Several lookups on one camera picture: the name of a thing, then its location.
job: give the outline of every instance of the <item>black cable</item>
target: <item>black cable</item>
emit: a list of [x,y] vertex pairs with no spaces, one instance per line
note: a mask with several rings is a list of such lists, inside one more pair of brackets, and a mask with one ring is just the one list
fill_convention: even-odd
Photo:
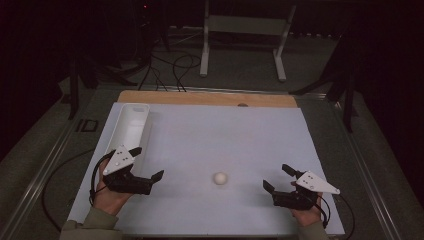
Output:
[[193,65],[193,57],[192,57],[192,55],[184,55],[184,56],[181,56],[181,57],[179,57],[179,58],[177,58],[177,59],[175,59],[175,61],[174,61],[174,64],[172,65],[172,73],[174,74],[174,77],[175,77],[175,79],[177,80],[177,88],[178,88],[178,91],[180,91],[180,86],[182,87],[182,89],[184,90],[184,92],[187,92],[187,90],[184,88],[184,86],[183,86],[183,84],[181,83],[181,78],[183,78],[184,77],[184,75],[186,75],[187,73],[188,73],[188,71],[190,70],[190,68],[187,68],[186,69],[186,71],[180,76],[180,77],[178,77],[177,76],[177,73],[175,72],[175,67],[177,66],[177,62],[180,60],[180,59],[183,59],[183,58],[185,58],[185,57],[190,57],[190,59],[191,59],[191,64],[190,64],[190,66],[192,66]]
[[171,52],[181,52],[181,53],[185,53],[186,55],[191,55],[192,57],[194,57],[194,58],[196,58],[196,59],[198,59],[199,60],[199,62],[198,63],[196,63],[196,64],[194,64],[194,65],[191,65],[191,66],[180,66],[180,65],[176,65],[175,63],[172,63],[172,62],[168,62],[168,61],[166,61],[166,60],[164,60],[164,59],[162,59],[162,58],[159,58],[159,57],[157,57],[157,56],[155,56],[155,55],[152,55],[152,57],[153,58],[155,58],[155,59],[157,59],[157,60],[159,60],[159,61],[162,61],[162,62],[164,62],[164,63],[168,63],[168,64],[170,64],[170,65],[175,65],[175,67],[178,67],[178,68],[189,68],[189,69],[191,69],[191,68],[195,68],[195,67],[197,67],[197,66],[199,66],[200,65],[200,63],[201,63],[201,61],[200,61],[200,57],[198,57],[198,56],[195,56],[195,55],[192,55],[192,54],[190,54],[190,53],[187,53],[187,52],[184,52],[184,51],[171,51]]
[[[187,90],[184,88],[184,86],[182,85],[182,83],[181,83],[181,79],[188,73],[188,71],[191,69],[191,68],[195,68],[195,67],[197,67],[197,66],[199,66],[200,65],[200,63],[201,63],[201,60],[200,60],[200,57],[198,57],[198,56],[195,56],[195,55],[192,55],[192,54],[190,54],[190,53],[187,53],[187,52],[185,52],[185,51],[172,51],[172,52],[177,52],[177,53],[184,53],[185,55],[183,55],[183,56],[181,56],[181,57],[179,57],[179,58],[177,58],[177,59],[175,59],[174,60],[174,62],[173,63],[171,63],[171,62],[169,62],[169,61],[166,61],[166,60],[164,60],[164,59],[162,59],[162,58],[159,58],[159,57],[156,57],[156,56],[154,56],[154,55],[152,55],[153,56],[153,58],[155,58],[155,59],[157,59],[157,60],[159,60],[159,61],[162,61],[162,62],[165,62],[165,63],[168,63],[168,64],[170,64],[170,65],[172,65],[172,73],[173,73],[173,75],[174,75],[174,77],[175,77],[175,79],[176,79],[176,81],[177,81],[177,89],[178,89],[178,91],[181,91],[180,90],[180,87],[184,90],[184,92],[187,92]],[[177,62],[179,61],[179,60],[181,60],[181,59],[183,59],[183,58],[185,58],[185,57],[190,57],[190,59],[191,59],[191,63],[190,63],[190,65],[189,66],[181,66],[181,65],[178,65],[177,64]],[[194,64],[194,58],[196,58],[197,60],[198,60],[198,62],[196,63],[196,64]],[[177,74],[176,74],[176,68],[182,68],[182,69],[186,69],[186,71],[181,75],[181,76],[177,76]]]
[[349,211],[352,214],[352,230],[350,231],[349,235],[346,238],[346,239],[350,239],[350,237],[352,237],[353,235],[353,232],[355,231],[355,214],[353,213],[352,207],[349,205],[346,199],[341,194],[339,194],[339,196],[346,203],[346,206],[349,208]]
[[328,209],[328,222],[330,222],[330,219],[331,219],[331,209],[330,209],[330,206],[328,205],[328,202],[323,197],[321,197],[320,195],[318,195],[318,197],[321,198],[321,200],[324,201],[325,205],[327,205],[327,209]]
[[149,75],[149,72],[150,72],[150,69],[151,68],[152,68],[152,58],[150,57],[150,59],[149,59],[149,68],[147,69],[147,72],[144,75],[143,80],[141,80],[140,86],[138,86],[138,89],[137,89],[138,91],[140,91],[141,87],[143,86],[144,82],[146,81],[147,76]]
[[96,187],[94,186],[94,183],[95,183],[95,181],[96,181],[96,174],[97,174],[97,170],[99,169],[100,164],[101,164],[104,160],[109,159],[109,158],[111,158],[111,157],[113,156],[113,154],[115,153],[115,151],[116,151],[116,150],[112,150],[110,153],[108,153],[108,154],[104,155],[104,156],[103,156],[102,158],[100,158],[100,160],[96,163],[96,166],[94,166],[93,174],[91,175],[91,189],[90,189],[90,197],[89,197],[89,201],[90,201],[91,206],[93,206],[94,198],[96,197],[96,193],[98,192],[98,191],[96,191],[96,190],[95,190],[95,189],[96,189]]
[[159,83],[160,83],[160,85],[162,85],[162,87],[165,89],[165,91],[168,92],[168,89],[166,88],[165,84],[163,84],[163,82],[159,78],[160,77],[160,71],[158,69],[154,68],[154,67],[152,67],[152,70],[153,70],[153,74],[156,77],[156,91],[159,89]]
[[307,197],[307,196],[305,196],[305,195],[303,195],[302,193],[300,193],[299,192],[299,195],[300,196],[302,196],[302,197],[304,197],[305,199],[307,199],[309,202],[311,202],[311,203],[313,203],[314,204],[314,206],[322,213],[322,215],[324,216],[324,221],[322,221],[322,226],[324,227],[324,228],[326,228],[327,227],[327,225],[328,225],[328,221],[329,221],[329,219],[327,219],[327,214],[325,214],[325,212],[324,212],[324,210],[321,208],[321,206],[320,205],[318,205],[316,202],[314,202],[314,201],[312,201],[312,199],[310,199],[309,197]]
[[92,152],[92,151],[94,151],[94,149],[90,149],[90,150],[87,150],[87,151],[85,151],[85,152],[82,152],[82,153],[80,153],[80,154],[78,154],[78,155],[76,155],[76,156],[74,156],[74,157],[71,157],[71,158],[69,158],[69,159],[67,159],[67,160],[65,160],[64,162],[62,162],[59,166],[57,166],[53,171],[52,171],[52,173],[50,174],[50,176],[49,176],[49,178],[47,179],[47,181],[46,181],[46,184],[43,186],[43,189],[42,189],[42,191],[41,191],[41,205],[42,205],[42,207],[43,207],[43,211],[44,211],[44,214],[46,215],[46,217],[47,217],[47,219],[53,224],[53,226],[56,228],[56,230],[58,231],[58,232],[61,232],[61,227],[59,226],[59,224],[57,224],[56,223],[56,221],[53,219],[53,217],[50,215],[50,213],[49,213],[49,211],[47,210],[47,207],[46,207],[46,199],[45,199],[45,196],[46,196],[46,189],[47,189],[47,185],[49,184],[49,182],[50,182],[50,180],[52,179],[52,177],[53,177],[53,175],[61,168],[61,167],[63,167],[65,164],[67,164],[67,163],[69,163],[69,162],[71,162],[71,161],[73,161],[73,160],[75,160],[75,159],[77,159],[77,158],[79,158],[79,157],[81,157],[82,155],[84,155],[84,154],[87,154],[87,153],[89,153],[89,152]]

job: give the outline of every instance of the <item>wooden board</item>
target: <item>wooden board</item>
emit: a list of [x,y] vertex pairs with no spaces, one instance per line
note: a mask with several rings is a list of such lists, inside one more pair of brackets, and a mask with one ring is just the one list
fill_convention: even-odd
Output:
[[250,93],[211,93],[211,92],[157,92],[123,91],[118,102],[156,104],[194,104],[251,107],[296,108],[290,95],[250,94]]

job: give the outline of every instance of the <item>white tabletop surface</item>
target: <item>white tabletop surface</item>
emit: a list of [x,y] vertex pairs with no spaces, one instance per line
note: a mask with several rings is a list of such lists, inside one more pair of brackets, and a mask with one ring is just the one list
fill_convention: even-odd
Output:
[[[123,103],[115,103],[71,209],[83,222],[90,208],[90,178],[107,150]],[[139,236],[284,236],[297,233],[288,209],[273,206],[262,180],[291,192],[287,164],[325,179],[299,108],[150,104],[153,126],[139,177],[165,170],[150,195],[133,196],[117,228]],[[216,185],[213,174],[228,182]],[[344,234],[330,194],[328,234]]]

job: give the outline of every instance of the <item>metal stand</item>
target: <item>metal stand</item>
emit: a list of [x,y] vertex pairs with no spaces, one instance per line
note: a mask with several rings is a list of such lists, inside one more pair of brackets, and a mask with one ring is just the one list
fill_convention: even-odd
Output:
[[286,81],[286,73],[284,71],[281,53],[289,34],[290,26],[293,20],[296,6],[291,7],[287,19],[267,19],[267,18],[249,18],[235,16],[219,16],[209,14],[209,0],[205,0],[205,19],[203,32],[203,51],[200,64],[200,76],[208,75],[209,64],[209,32],[231,32],[231,33],[250,33],[250,34],[266,34],[280,36],[281,41],[277,49],[274,49],[273,55],[275,66],[277,69],[278,80]]

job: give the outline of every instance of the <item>floor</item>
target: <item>floor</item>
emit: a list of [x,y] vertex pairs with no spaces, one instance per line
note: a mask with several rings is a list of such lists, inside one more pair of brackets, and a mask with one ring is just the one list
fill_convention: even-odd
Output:
[[[57,102],[46,112],[1,162],[0,238],[58,238],[43,206],[58,226],[66,221],[110,107],[122,90],[181,91],[184,87],[187,91],[287,94],[316,81],[337,44],[331,39],[289,37],[282,56],[287,81],[282,83],[277,80],[272,58],[275,39],[258,43],[252,36],[238,36],[232,39],[243,41],[228,43],[223,40],[228,36],[213,37],[207,77],[199,76],[197,65],[202,51],[199,30],[175,29],[170,45],[179,52],[167,53],[159,43],[142,86],[147,68],[128,77],[137,83],[133,87],[99,78],[97,89],[80,84],[80,110],[73,121],[67,120],[68,104]],[[187,53],[197,57],[183,57]],[[64,94],[69,93],[68,79],[60,85]],[[345,231],[354,228],[350,239],[423,239],[423,209],[360,93],[355,93],[353,133],[348,133],[340,121],[343,101],[333,103],[324,98],[329,87],[296,96],[296,101],[327,179],[346,192],[355,213],[354,220],[349,207],[335,197]],[[90,124],[96,121],[94,129]],[[80,122],[88,123],[88,131],[81,129]]]

